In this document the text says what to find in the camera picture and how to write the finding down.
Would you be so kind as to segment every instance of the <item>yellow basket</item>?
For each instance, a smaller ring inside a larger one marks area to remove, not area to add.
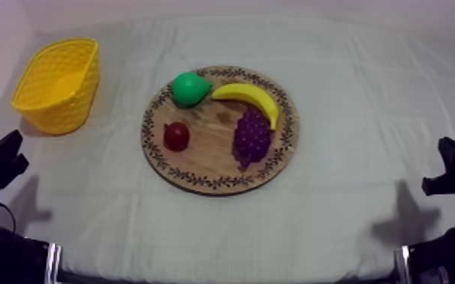
[[[98,82],[98,43],[66,39],[37,52],[11,104],[39,130],[64,134],[85,123]]]

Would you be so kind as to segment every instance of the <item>grape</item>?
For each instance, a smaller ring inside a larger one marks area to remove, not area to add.
[[[233,149],[242,168],[259,162],[271,144],[270,122],[255,107],[248,107],[234,131]]]

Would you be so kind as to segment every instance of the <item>white cloth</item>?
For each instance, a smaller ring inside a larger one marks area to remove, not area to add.
[[[101,83],[78,131],[41,136],[10,108],[39,47],[100,43]],[[140,127],[177,74],[238,65],[287,91],[300,116],[295,157],[247,194],[175,189],[148,165]],[[160,282],[332,281],[383,275],[392,249],[455,226],[455,196],[425,197],[455,138],[455,44],[324,20],[151,19],[37,38],[0,102],[0,137],[25,134],[29,170],[0,194],[20,233],[63,245],[63,267]],[[8,216],[0,213],[0,221]]]

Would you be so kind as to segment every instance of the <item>yellow banana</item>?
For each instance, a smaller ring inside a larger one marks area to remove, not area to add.
[[[261,88],[251,84],[227,84],[212,93],[214,100],[241,100],[258,107],[270,120],[270,129],[277,128],[279,108],[275,101]]]

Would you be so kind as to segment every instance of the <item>round wooden board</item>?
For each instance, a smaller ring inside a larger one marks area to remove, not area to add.
[[[231,151],[237,121],[247,106],[212,100],[207,95],[194,108],[177,108],[172,102],[170,82],[152,99],[144,114],[141,145],[148,162],[176,187],[210,196],[243,193],[274,178],[291,160],[298,143],[299,117],[291,98],[277,83],[249,69],[210,66],[194,72],[212,82],[212,90],[235,82],[248,83],[273,97],[280,114],[268,154],[241,171]],[[189,128],[189,146],[181,152],[172,152],[163,145],[164,125],[173,122],[183,122]]]

